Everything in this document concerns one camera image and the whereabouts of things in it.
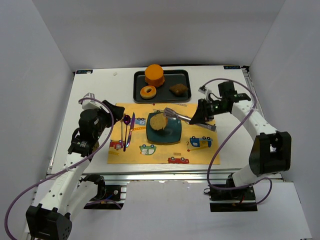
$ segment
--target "baking tray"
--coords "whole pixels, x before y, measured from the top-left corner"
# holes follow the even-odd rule
[[[140,96],[140,90],[148,86],[145,81],[145,71],[137,71],[134,74],[133,82],[133,99],[138,104],[154,104],[154,103],[184,103],[191,98],[191,89],[189,75],[186,70],[164,70],[164,84],[156,88],[156,95],[151,99],[143,99]],[[169,88],[176,84],[187,86],[188,91],[182,96],[174,95]]]

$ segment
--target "knife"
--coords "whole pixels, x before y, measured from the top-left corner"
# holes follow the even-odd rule
[[[128,136],[128,140],[126,141],[126,145],[125,147],[129,147],[130,142],[131,142],[131,135],[132,135],[132,131],[134,130],[135,127],[135,113],[132,114],[132,118],[131,118],[131,124],[130,124],[130,131],[129,131],[129,136]]]

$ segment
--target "square plate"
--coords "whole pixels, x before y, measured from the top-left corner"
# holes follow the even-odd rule
[[[183,103],[191,98],[191,89],[189,75],[186,70],[164,70],[164,84],[156,88],[156,95],[151,99],[143,99],[140,95],[140,90],[148,84],[145,81],[145,71],[137,71],[134,74],[133,80],[133,100],[137,104],[153,104],[153,103]],[[182,96],[174,95],[169,88],[176,85],[183,84],[188,88]]]
[[[151,112],[146,122],[146,138],[155,144],[175,144],[181,139],[182,125],[179,119],[168,119],[168,124],[163,130],[153,130],[150,126],[150,119],[159,114]]]

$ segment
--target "black sticker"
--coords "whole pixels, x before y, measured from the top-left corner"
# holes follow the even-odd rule
[[[229,65],[229,66],[223,66],[224,69],[230,70],[230,69],[241,69],[239,65]]]
[[[92,69],[88,70],[77,70],[75,74],[92,74],[94,71]]]

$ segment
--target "gray wall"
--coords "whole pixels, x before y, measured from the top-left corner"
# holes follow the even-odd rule
[[[67,63],[250,65],[284,0],[33,0]]]
[[[286,0],[251,65],[265,117],[292,136],[293,181],[314,239],[320,239],[320,2]]]
[[[46,174],[73,75],[31,0],[0,1],[0,239],[11,201]],[[20,239],[33,193],[14,206]]]

